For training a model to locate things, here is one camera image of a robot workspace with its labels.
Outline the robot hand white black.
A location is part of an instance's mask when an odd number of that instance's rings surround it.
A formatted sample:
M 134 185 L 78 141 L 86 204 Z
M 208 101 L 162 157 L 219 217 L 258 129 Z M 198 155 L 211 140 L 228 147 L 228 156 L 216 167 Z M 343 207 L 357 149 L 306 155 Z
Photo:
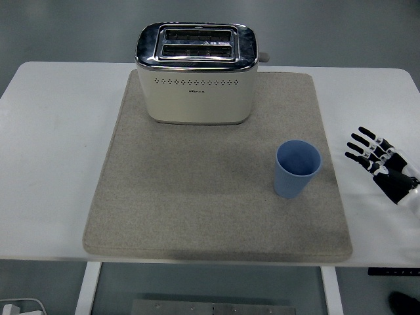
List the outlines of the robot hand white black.
M 394 204 L 419 216 L 419 168 L 385 138 L 360 126 L 345 156 L 361 165 Z

